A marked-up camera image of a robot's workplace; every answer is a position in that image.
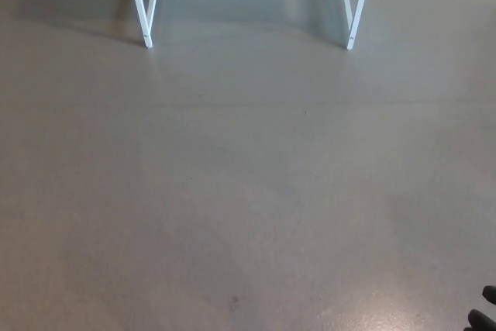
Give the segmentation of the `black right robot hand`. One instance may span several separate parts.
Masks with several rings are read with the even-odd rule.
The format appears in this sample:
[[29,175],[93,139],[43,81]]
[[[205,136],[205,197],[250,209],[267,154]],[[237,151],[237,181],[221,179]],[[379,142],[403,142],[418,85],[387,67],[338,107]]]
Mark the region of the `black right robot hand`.
[[[482,291],[482,296],[492,305],[496,305],[496,289],[494,285],[486,285]],[[470,310],[467,320],[470,325],[467,330],[495,331],[495,321],[479,310]]]

